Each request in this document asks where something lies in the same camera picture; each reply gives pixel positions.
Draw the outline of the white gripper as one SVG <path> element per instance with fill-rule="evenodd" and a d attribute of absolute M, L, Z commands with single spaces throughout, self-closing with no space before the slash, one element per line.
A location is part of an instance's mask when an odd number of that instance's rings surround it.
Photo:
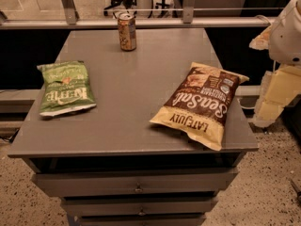
<path fill-rule="evenodd" d="M 269 48 L 269 56 L 281 63 L 276 71 L 265 73 L 254 108 L 253 123 L 271 125 L 301 93 L 301 67 L 293 66 L 301 65 L 301 0 L 291 0 L 272 26 L 265 28 L 249 47 Z"/>

